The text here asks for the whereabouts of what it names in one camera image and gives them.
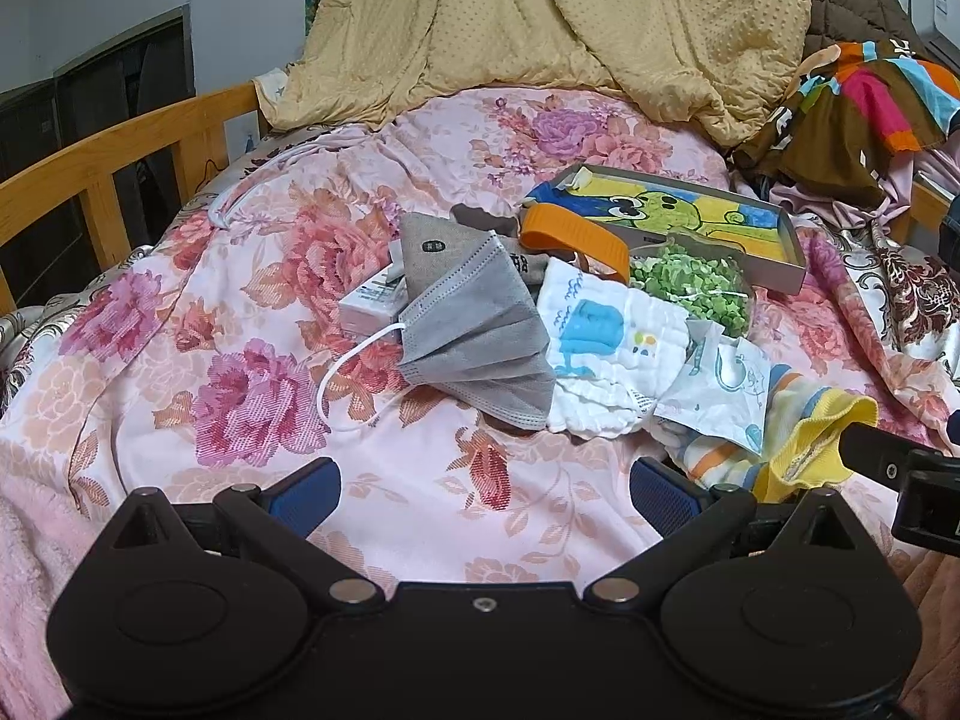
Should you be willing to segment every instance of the wooden bed frame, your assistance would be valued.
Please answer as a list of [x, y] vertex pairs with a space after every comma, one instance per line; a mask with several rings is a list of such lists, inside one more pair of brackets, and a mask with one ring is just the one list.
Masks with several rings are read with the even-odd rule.
[[[176, 186], [181, 203], [186, 203], [208, 180], [208, 161], [227, 165], [224, 122], [251, 111], [258, 112], [260, 133], [265, 134], [267, 122], [259, 116], [256, 90], [248, 82], [138, 116], [52, 154], [0, 184], [0, 245], [79, 195], [97, 262], [105, 271], [131, 251], [113, 186], [114, 172], [171, 146]], [[946, 213], [942, 197], [914, 184], [910, 213], [894, 221], [891, 237], [906, 242], [914, 224], [937, 232]], [[14, 308], [10, 287], [0, 272], [0, 314]]]

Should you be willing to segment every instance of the yellow blanket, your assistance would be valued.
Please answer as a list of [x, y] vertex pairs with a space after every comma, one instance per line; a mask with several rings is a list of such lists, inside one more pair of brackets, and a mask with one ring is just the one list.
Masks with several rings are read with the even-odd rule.
[[800, 62], [810, 0], [320, 0], [304, 58], [261, 106], [281, 129], [382, 127], [492, 83], [627, 95], [720, 146], [760, 128]]

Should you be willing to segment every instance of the yellow fabric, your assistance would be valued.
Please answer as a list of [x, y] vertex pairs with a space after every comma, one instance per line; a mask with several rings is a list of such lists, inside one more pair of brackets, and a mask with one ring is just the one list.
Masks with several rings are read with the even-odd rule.
[[281, 129], [382, 127], [492, 83], [626, 93], [721, 146], [760, 128], [800, 62], [810, 0], [320, 0], [279, 100]]
[[754, 495], [761, 503], [784, 500], [797, 488], [822, 487], [850, 478], [840, 460], [840, 434], [852, 422], [877, 427], [877, 401], [844, 389], [824, 392], [812, 414], [797, 422], [770, 463], [757, 475]]

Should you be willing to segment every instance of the air conditioner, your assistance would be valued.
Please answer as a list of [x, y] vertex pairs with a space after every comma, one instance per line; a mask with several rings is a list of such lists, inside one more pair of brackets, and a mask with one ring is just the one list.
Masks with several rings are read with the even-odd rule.
[[960, 0], [909, 0], [910, 20], [933, 58], [960, 76]]

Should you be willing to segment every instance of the white baby cloth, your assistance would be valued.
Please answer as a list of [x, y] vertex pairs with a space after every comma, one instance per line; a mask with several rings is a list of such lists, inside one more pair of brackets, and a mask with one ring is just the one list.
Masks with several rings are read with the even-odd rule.
[[585, 439], [639, 430], [686, 361], [688, 311], [556, 258], [536, 309], [557, 375], [547, 428]]

